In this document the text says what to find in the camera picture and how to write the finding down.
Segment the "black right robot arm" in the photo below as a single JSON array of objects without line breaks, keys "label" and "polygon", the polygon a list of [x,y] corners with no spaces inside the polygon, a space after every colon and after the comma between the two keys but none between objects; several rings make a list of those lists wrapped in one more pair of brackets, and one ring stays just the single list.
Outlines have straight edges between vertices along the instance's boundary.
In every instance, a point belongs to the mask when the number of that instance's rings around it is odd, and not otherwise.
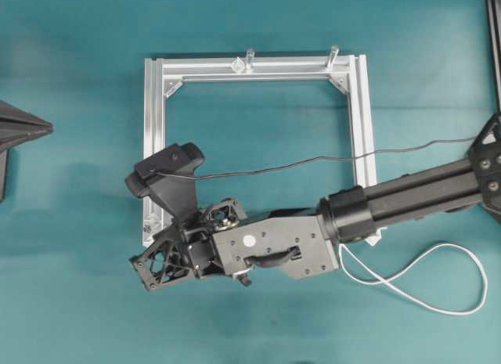
[{"label": "black right robot arm", "polygon": [[207,208],[196,200],[195,170],[204,162],[192,144],[172,145],[137,163],[125,182],[173,221],[131,259],[147,290],[188,279],[228,276],[249,285],[254,268],[281,268],[302,279],[336,270],[337,251],[377,230],[480,204],[500,215],[500,116],[493,115],[456,162],[324,197],[314,208],[248,218],[238,200]]}]

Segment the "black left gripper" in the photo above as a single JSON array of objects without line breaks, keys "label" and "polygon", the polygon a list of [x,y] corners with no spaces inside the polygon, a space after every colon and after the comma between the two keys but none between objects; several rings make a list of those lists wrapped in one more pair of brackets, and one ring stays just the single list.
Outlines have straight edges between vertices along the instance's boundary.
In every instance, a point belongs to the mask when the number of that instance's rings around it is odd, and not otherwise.
[{"label": "black left gripper", "polygon": [[[52,134],[52,124],[1,101],[1,148],[11,149],[21,143]],[[9,150],[0,154],[0,201],[5,199]]]}]

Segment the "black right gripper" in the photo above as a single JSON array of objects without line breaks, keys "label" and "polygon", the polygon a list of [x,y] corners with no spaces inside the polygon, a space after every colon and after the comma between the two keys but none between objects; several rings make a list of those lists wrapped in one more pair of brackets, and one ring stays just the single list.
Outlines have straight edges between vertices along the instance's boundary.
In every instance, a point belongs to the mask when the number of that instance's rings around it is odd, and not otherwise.
[{"label": "black right gripper", "polygon": [[190,279],[224,276],[212,236],[246,218],[237,199],[222,200],[154,234],[153,243],[130,263],[149,292]]}]

